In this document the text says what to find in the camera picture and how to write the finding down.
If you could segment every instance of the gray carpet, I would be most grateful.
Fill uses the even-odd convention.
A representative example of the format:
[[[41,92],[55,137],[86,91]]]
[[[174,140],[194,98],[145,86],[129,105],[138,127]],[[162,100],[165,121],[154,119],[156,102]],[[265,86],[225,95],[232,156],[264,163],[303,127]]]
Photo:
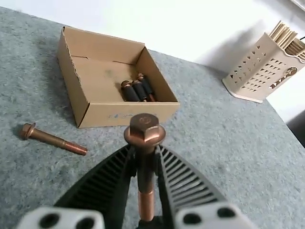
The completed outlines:
[[[115,149],[125,127],[77,129],[57,61],[62,25],[0,8],[0,225],[52,205]],[[164,145],[203,172],[263,229],[305,228],[305,150],[271,105],[235,99],[223,73],[151,52],[181,101]],[[16,135],[24,122],[89,148],[87,156]],[[125,229],[137,225],[132,180]],[[157,203],[156,214],[161,213]]]

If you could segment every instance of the white wall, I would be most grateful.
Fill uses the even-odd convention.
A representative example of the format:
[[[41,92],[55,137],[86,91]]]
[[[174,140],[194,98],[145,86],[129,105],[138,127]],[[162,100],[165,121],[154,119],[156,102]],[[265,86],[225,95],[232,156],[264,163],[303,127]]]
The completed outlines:
[[[144,42],[151,50],[228,72],[279,20],[305,36],[304,13],[287,1],[1,0],[0,6]],[[295,75],[268,97],[286,122],[305,110],[302,75]]]

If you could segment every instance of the wooden utensil holder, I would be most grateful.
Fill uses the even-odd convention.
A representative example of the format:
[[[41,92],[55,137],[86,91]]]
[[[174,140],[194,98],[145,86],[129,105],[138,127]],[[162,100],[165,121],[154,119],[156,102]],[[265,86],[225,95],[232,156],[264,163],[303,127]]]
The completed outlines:
[[[305,61],[287,54],[264,33],[223,83],[232,96],[262,103],[304,66]]]

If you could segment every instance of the screw hole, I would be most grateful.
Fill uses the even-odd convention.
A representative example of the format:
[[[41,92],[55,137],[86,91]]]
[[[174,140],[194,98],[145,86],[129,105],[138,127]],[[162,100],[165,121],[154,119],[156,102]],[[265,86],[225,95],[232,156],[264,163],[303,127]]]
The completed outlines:
[[[45,215],[39,222],[41,228],[47,229],[55,226],[59,221],[59,215],[57,213],[51,213]]]
[[[76,229],[91,229],[94,226],[94,219],[84,218],[76,224]]]
[[[230,208],[220,208],[217,215],[219,218],[232,218],[235,217],[235,212]]]
[[[201,222],[201,218],[195,213],[186,214],[183,218],[185,224],[198,224]]]

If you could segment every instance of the cardboard box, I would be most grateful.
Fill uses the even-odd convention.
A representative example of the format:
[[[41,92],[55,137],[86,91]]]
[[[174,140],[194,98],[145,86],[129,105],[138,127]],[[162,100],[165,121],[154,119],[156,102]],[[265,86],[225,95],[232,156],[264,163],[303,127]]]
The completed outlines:
[[[139,113],[168,119],[179,103],[145,45],[63,27],[58,60],[79,128],[128,125]],[[121,82],[148,76],[158,102],[125,102]]]

